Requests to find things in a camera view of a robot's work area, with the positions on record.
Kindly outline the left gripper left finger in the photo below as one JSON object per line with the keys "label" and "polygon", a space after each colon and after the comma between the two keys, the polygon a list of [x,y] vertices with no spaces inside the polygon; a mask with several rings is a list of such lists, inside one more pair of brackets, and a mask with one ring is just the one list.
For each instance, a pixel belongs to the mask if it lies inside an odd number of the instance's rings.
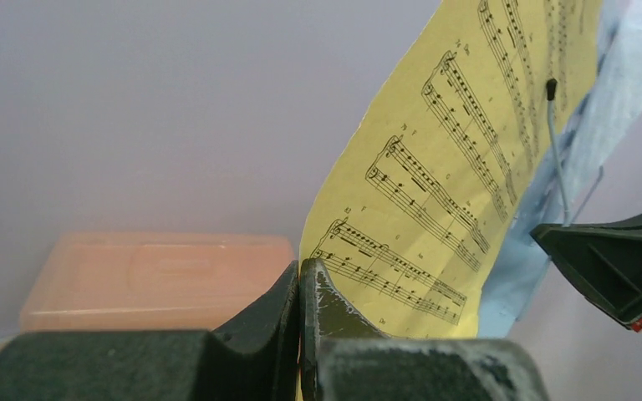
{"label": "left gripper left finger", "polygon": [[0,400],[292,400],[298,263],[220,327],[29,332],[0,351]]}

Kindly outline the yellow sheet music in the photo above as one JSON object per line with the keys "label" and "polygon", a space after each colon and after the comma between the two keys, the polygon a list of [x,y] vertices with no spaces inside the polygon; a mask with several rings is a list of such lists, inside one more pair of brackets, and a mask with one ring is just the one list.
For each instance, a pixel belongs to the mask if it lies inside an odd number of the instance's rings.
{"label": "yellow sheet music", "polygon": [[473,338],[550,140],[594,83],[599,1],[444,1],[319,190],[299,255],[381,331]]}

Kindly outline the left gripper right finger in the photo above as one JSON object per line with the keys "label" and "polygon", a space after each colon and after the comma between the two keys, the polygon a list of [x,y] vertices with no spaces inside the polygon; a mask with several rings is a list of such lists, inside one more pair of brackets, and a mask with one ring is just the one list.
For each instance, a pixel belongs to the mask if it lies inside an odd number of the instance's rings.
{"label": "left gripper right finger", "polygon": [[505,339],[392,338],[332,283],[323,261],[300,267],[299,396],[304,400],[549,398],[527,352]]}

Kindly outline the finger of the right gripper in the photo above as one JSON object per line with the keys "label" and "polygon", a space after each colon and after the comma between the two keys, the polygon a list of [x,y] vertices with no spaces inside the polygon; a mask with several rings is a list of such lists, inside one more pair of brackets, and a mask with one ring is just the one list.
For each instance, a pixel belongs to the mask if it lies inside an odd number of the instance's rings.
{"label": "finger of the right gripper", "polygon": [[587,301],[642,332],[642,213],[612,223],[540,224],[531,236]]}

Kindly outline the light blue music stand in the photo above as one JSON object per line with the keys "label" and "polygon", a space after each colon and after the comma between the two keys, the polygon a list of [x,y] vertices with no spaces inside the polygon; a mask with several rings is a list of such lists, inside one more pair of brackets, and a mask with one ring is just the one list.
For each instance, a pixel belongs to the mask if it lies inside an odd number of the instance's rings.
{"label": "light blue music stand", "polygon": [[504,236],[482,288],[478,335],[504,338],[530,305],[550,259],[529,232],[540,223],[574,222],[604,176],[604,164],[642,114],[642,1],[601,7],[598,59],[578,70],[595,72],[592,88],[542,158]]}

